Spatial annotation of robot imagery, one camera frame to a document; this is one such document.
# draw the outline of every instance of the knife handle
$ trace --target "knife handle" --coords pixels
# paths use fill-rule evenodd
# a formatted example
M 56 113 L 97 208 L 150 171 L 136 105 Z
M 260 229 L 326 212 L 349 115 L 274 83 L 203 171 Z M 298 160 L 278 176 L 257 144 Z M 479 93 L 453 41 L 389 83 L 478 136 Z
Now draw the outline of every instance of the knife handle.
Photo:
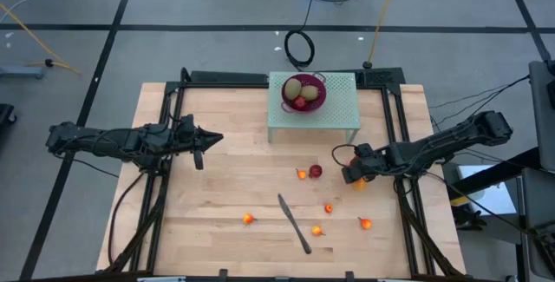
M 310 248 L 309 242 L 306 241 L 303 234 L 301 233 L 301 230 L 299 230 L 297 226 L 297 222 L 295 222 L 295 220 L 292 220 L 291 223 L 293 224 L 295 231 L 297 231 L 297 235 L 298 235 L 298 238 L 301 240 L 301 244 L 303 245 L 304 252 L 306 252 L 307 254 L 310 254 L 312 252 L 312 249 Z

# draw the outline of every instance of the knife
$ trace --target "knife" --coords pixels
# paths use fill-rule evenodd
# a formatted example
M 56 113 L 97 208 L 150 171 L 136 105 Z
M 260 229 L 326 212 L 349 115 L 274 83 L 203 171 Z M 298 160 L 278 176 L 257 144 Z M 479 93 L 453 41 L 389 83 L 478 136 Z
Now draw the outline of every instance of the knife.
M 295 231 L 297 231 L 297 235 L 298 235 L 298 238 L 301 240 L 301 244 L 303 245 L 304 252 L 306 252 L 307 254 L 310 254 L 312 252 L 312 249 L 310 249 L 309 242 L 306 241 L 303 234 L 301 233 L 301 230 L 299 230 L 297 226 L 297 222 L 295 222 L 295 219 L 293 218 L 293 214 L 291 213 L 291 210 L 289 210 L 289 207 L 285 203 L 284 198 L 281 196 L 281 194 L 278 194 L 277 199 L 279 200 L 279 205 L 281 206 L 281 209 L 284 211 L 285 216 L 287 216 L 291 224 L 293 224 Z

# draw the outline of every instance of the red cherry tomato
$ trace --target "red cherry tomato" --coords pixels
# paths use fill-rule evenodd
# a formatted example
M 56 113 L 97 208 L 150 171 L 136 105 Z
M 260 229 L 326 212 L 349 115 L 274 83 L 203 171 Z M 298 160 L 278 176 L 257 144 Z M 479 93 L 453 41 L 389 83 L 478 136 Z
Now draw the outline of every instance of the red cherry tomato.
M 293 100 L 293 104 L 295 104 L 296 108 L 304 108 L 306 106 L 306 99 L 302 96 L 298 96 Z

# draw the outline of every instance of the small table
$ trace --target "small table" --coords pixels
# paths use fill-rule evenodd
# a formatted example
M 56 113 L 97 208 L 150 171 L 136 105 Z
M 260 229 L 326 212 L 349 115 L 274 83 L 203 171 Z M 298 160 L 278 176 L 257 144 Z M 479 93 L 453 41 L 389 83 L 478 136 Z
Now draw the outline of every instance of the small table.
M 351 143 L 361 128 L 353 73 L 324 73 L 326 101 L 310 114 L 287 113 L 282 108 L 281 90 L 294 72 L 271 72 L 268 101 L 268 142 L 272 130 L 288 129 L 344 129 L 345 140 Z

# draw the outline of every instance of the table leg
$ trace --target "table leg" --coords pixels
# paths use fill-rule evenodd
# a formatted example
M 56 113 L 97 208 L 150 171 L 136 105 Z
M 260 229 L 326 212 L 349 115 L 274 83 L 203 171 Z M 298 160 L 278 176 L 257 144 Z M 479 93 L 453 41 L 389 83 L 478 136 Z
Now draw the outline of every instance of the table leg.
M 351 133 L 349 129 L 345 130 L 346 132 L 346 140 L 347 140 L 347 144 L 351 144 L 353 143 L 353 140 L 355 139 L 356 133 L 358 132 L 358 129 L 353 129 L 353 132 Z

